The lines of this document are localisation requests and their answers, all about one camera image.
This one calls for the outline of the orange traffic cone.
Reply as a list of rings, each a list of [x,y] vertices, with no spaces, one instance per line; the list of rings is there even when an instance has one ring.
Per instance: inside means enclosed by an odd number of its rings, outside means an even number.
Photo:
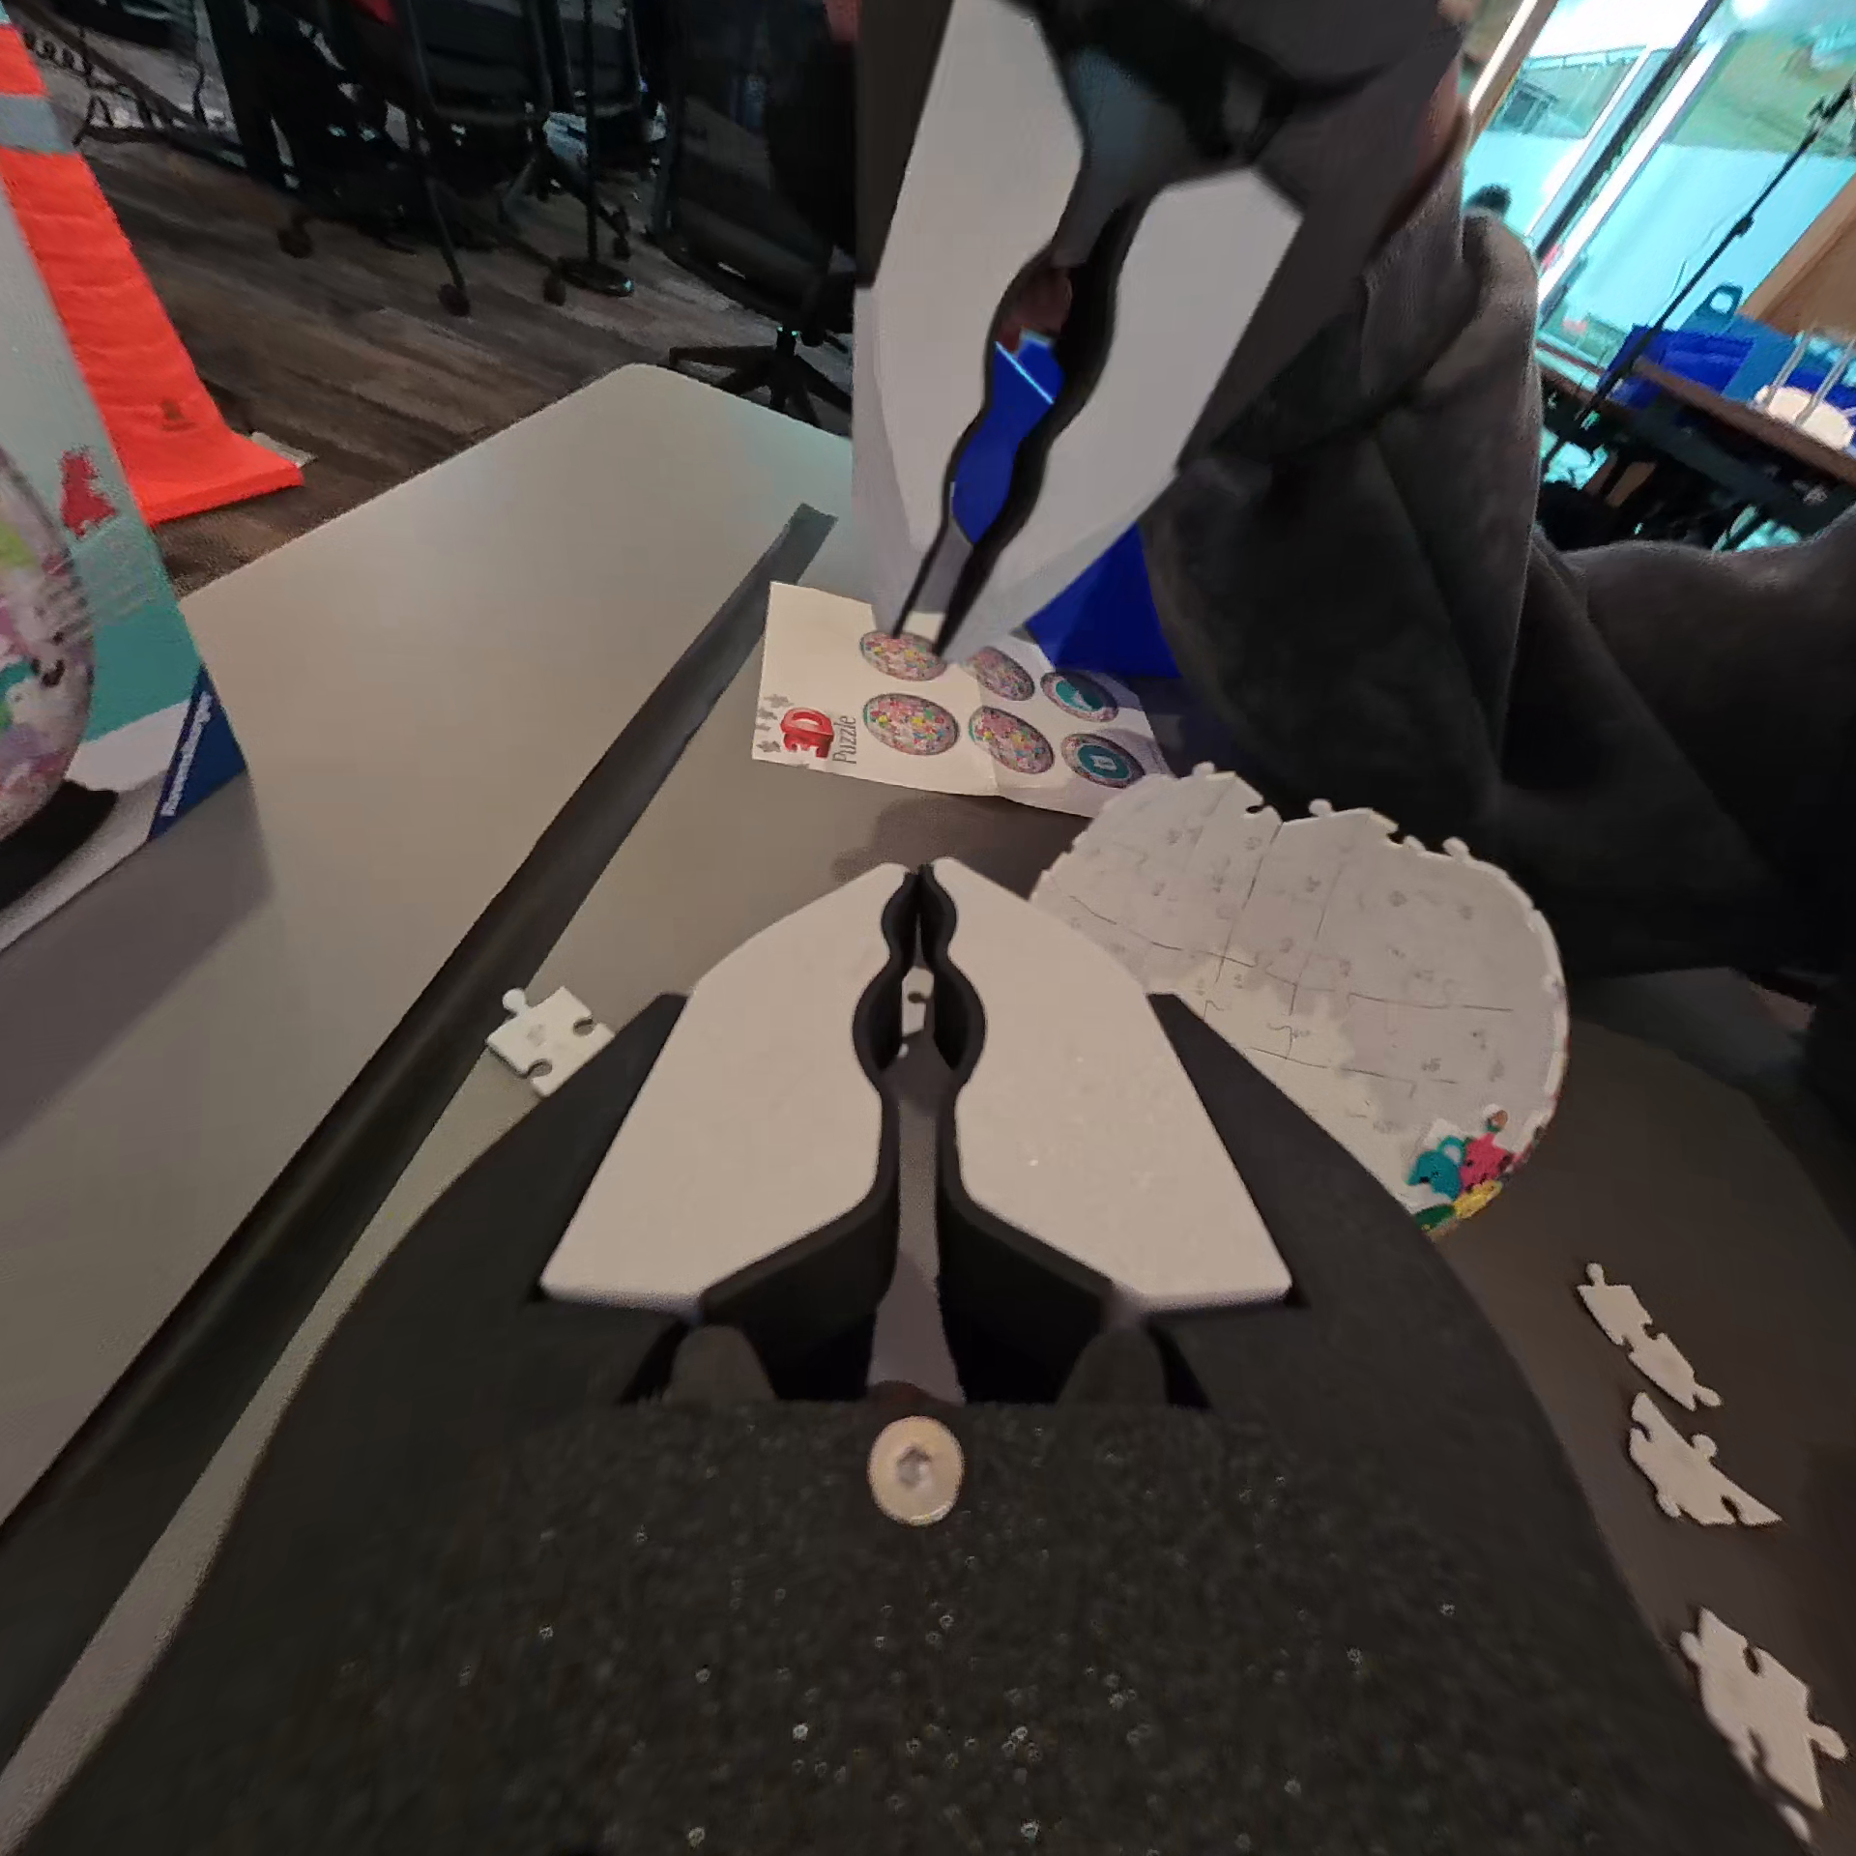
[[[5,205],[144,522],[163,525],[302,483],[243,435],[195,369],[20,29],[3,26]]]

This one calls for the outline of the black office chair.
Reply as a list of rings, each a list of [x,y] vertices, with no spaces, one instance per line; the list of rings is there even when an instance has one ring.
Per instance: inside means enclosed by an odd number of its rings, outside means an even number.
[[[650,101],[634,4],[198,4],[247,172],[288,203],[277,243],[310,260],[344,226],[429,247],[435,301],[474,311],[464,258],[535,264],[541,301],[625,298],[633,220],[608,166]]]

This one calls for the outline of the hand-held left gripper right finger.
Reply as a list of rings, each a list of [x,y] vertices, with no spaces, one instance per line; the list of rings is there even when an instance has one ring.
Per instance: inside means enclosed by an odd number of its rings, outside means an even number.
[[[1124,964],[940,859],[931,975],[950,1075],[936,1298],[970,1401],[1055,1401],[1103,1333],[1291,1297],[1230,1144]]]

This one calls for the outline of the colourful puzzle box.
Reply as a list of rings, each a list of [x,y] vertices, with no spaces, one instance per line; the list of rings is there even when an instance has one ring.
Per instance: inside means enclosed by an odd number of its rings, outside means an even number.
[[[13,208],[3,209],[3,946],[245,774]]]

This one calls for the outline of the white puzzle leaflet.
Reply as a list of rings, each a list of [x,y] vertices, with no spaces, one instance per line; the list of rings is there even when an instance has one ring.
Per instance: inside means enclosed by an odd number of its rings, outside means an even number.
[[[1080,820],[1170,774],[1129,684],[1027,635],[950,662],[869,602],[795,585],[773,585],[764,622],[755,762]]]

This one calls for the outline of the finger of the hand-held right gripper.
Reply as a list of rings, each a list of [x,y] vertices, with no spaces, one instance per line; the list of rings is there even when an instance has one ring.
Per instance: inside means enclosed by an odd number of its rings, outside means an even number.
[[[1012,452],[1007,498],[946,594],[943,641],[1001,641],[1047,608],[1171,483],[1301,228],[1260,172],[1149,199],[1103,290],[1075,290],[1077,361]]]
[[[1077,575],[1065,481],[1092,379],[1012,460],[980,538],[954,512],[996,336],[1050,258],[1085,166],[1067,4],[864,4],[856,51],[850,489],[877,622],[1001,643]]]

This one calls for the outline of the row of white puzzle pieces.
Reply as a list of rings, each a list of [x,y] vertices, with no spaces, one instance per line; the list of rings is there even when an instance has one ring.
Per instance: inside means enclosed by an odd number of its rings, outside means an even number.
[[[1676,1524],[1776,1526],[1779,1513],[1721,1468],[1715,1439],[1684,1427],[1724,1399],[1655,1324],[1638,1290],[1592,1262],[1574,1292],[1642,1380],[1631,1396],[1626,1454],[1655,1508]],[[1684,1623],[1678,1650],[1712,1730],[1799,1843],[1813,1844],[1825,1817],[1824,1766],[1846,1762],[1850,1745],[1818,1718],[1809,1684],[1706,1606]]]

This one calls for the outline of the colourful puzzle ball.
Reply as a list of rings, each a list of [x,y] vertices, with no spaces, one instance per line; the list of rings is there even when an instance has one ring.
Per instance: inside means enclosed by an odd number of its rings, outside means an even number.
[[[1462,842],[1361,806],[1286,818],[1202,764],[1113,795],[1031,902],[1194,1009],[1431,1238],[1493,1203],[1560,1105],[1562,952]]]

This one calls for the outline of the blue plastic bin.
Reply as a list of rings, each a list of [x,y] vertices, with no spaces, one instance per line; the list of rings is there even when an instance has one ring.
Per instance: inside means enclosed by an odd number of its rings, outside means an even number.
[[[1055,406],[1064,370],[1051,340],[1023,333],[989,351],[989,399],[966,442],[954,480],[954,522],[980,542],[1006,505],[1017,451]],[[1119,680],[1176,680],[1145,556],[1134,525],[1040,608],[1027,635],[1056,665],[1105,672]]]

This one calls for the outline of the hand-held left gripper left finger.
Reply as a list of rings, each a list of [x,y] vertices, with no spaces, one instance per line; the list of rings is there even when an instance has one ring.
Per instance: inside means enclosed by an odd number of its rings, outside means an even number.
[[[919,874],[877,867],[697,981],[541,1270],[553,1303],[738,1331],[780,1395],[862,1395],[898,1268]]]

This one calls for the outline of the wooden desk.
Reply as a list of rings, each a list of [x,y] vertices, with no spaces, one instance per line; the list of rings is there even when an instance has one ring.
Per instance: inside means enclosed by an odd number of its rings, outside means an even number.
[[[1539,522],[1567,551],[1679,542],[1742,551],[1813,538],[1853,504],[1852,452],[1638,357],[1619,384],[1539,340]]]

